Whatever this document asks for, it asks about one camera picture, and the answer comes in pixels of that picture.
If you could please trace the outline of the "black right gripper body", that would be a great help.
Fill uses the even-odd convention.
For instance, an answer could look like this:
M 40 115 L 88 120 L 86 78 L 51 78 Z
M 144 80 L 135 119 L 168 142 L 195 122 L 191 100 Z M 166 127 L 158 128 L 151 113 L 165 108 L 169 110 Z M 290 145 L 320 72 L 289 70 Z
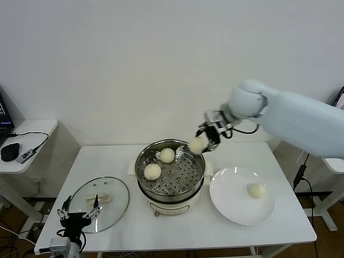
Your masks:
M 207 136 L 209 145 L 214 147 L 221 143 L 220 135 L 214 126 L 207 126 L 205 129 L 205 134 Z

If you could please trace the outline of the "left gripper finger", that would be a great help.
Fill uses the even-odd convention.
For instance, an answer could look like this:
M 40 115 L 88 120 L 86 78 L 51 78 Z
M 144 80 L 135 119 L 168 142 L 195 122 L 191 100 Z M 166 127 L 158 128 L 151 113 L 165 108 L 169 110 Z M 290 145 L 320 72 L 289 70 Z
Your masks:
M 71 196 L 69 196 L 62 204 L 60 209 L 57 209 L 57 214 L 60 219 L 68 219 L 68 209 L 71 201 Z
M 96 195 L 93 198 L 87 199 L 87 201 L 89 203 L 92 202 L 92 209 L 89 212 L 87 212 L 85 215 L 83 215 L 83 218 L 95 219 L 100 213 L 98 195 Z

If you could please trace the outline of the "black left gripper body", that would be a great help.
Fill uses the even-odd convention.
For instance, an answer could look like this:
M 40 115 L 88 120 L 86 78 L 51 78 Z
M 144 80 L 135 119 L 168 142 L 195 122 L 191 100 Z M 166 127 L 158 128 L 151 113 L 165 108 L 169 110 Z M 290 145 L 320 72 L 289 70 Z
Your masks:
M 90 218 L 85 212 L 68 213 L 60 219 L 60 224 L 64 228 L 64 237 L 80 237 L 82 230 L 90 225 Z

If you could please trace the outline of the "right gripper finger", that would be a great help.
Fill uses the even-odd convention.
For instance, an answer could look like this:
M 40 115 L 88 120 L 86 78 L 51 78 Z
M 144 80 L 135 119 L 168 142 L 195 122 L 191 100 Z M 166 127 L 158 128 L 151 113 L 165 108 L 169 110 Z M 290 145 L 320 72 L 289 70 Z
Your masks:
M 218 143 L 210 141 L 210 142 L 205 144 L 205 148 L 203 149 L 203 153 L 215 151 L 217 147 L 218 147 Z
M 202 123 L 201 125 L 199 125 L 195 137 L 200 137 L 201 135 L 206 135 L 207 129 L 208 129 L 207 123 Z

